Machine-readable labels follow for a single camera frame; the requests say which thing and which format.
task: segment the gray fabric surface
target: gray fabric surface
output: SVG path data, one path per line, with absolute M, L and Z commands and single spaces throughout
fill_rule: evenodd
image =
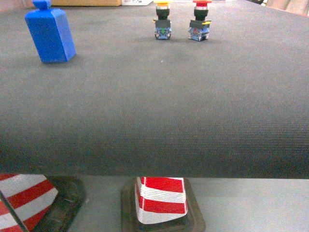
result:
M 42 64 L 24 22 L 0 14 L 0 173 L 308 178 L 309 19 L 214 2 L 66 8 L 77 56 Z

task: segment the cone base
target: cone base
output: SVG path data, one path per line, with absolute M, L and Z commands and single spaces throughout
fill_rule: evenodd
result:
M 47 177 L 47 179 L 59 193 L 32 232 L 65 232 L 85 201 L 84 187 L 78 179 L 67 177 Z
M 136 178 L 121 189 L 122 232 L 204 232 L 206 225 L 188 179 L 184 179 L 188 202 L 186 216 L 162 223 L 145 225 L 138 221 L 135 209 Z

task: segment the reflective stripe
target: reflective stripe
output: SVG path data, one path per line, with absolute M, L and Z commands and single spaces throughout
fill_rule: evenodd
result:
M 15 209 L 15 212 L 19 216 L 20 220 L 27 220 L 28 218 L 49 207 L 54 202 L 57 194 L 58 191 L 53 188 L 35 200 Z
M 29 189 L 22 191 L 12 197 L 8 197 L 7 200 L 14 209 L 17 209 L 52 190 L 54 186 L 49 180 L 30 187 Z
M 169 192 L 163 190 L 157 190 L 154 188 L 149 188 L 142 185 L 140 178 L 137 178 L 137 184 L 141 196 L 153 201 L 169 202 L 169 203 L 185 203 L 186 195 L 185 193 L 179 192 Z
M 2 229 L 1 232 L 24 232 L 19 225 L 7 228 L 7 229 Z
M 146 177 L 145 185 L 152 189 L 170 192 L 183 192 L 183 180 L 166 177 Z
M 138 196 L 135 192 L 135 204 L 139 205 Z M 147 212 L 141 208 L 137 208 L 137 215 L 138 219 L 143 224 L 155 224 L 155 223 L 161 223 L 165 221 L 174 220 L 177 218 L 181 218 L 185 216 L 187 213 L 187 210 L 184 214 L 168 214 L 168 213 L 153 213 L 153 212 Z
M 17 222 L 10 213 L 0 216 L 0 230 L 16 226 Z
M 8 210 L 8 208 L 6 207 L 6 205 L 0 201 L 0 216 L 1 215 L 5 215 L 8 214 L 10 211 Z
M 0 190 L 8 198 L 46 180 L 44 175 L 16 175 L 0 181 Z
M 145 199 L 143 210 L 161 214 L 185 214 L 184 203 L 159 202 Z
M 140 181 L 144 185 L 145 184 L 145 177 L 140 177 Z
M 33 228 L 38 224 L 38 222 L 44 217 L 48 209 L 49 207 L 24 221 L 24 225 L 29 231 L 33 230 Z
M 168 179 L 173 179 L 173 180 L 182 180 L 183 178 L 168 177 Z
M 13 176 L 16 176 L 15 174 L 2 174 L 0 175 L 0 181 L 5 180 L 7 178 L 11 178 Z

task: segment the white stripe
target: white stripe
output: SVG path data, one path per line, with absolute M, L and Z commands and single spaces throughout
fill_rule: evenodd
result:
M 188 212 L 187 209 L 185 210 L 184 214 L 165 214 L 165 213 L 160 214 L 160 213 L 147 212 L 140 208 L 136 190 L 135 190 L 135 208 L 136 208 L 137 218 L 143 224 L 155 224 L 155 223 L 161 223 L 165 221 L 174 220 L 174 219 L 185 216 Z
M 25 221 L 49 207 L 54 202 L 57 194 L 57 189 L 53 188 L 33 201 L 15 209 L 15 212 L 20 220 Z
M 0 216 L 0 230 L 7 229 L 16 225 L 17 222 L 14 220 L 11 214 L 5 214 Z
M 159 202 L 170 202 L 170 203 L 185 203 L 186 201 L 185 191 L 169 192 L 149 188 L 141 183 L 140 178 L 137 178 L 137 184 L 140 190 L 140 195 L 148 200 L 159 201 Z
M 183 185 L 183 192 L 185 193 L 184 179 L 182 180 L 182 185 Z M 184 210 L 185 210 L 185 212 L 188 211 L 188 209 L 187 209 L 187 204 L 184 204 Z
M 205 11 L 208 10 L 208 6 L 196 6 L 194 9 L 199 11 Z
M 167 9 L 170 8 L 170 6 L 169 6 L 169 5 L 168 5 L 168 6 L 156 6 L 156 8 L 157 8 L 158 10 L 167 10 Z
M 168 179 L 173 179 L 173 180 L 183 180 L 183 178 L 176 178 L 176 177 L 168 177 Z
M 44 175 L 23 174 L 0 181 L 0 190 L 8 198 L 46 180 Z

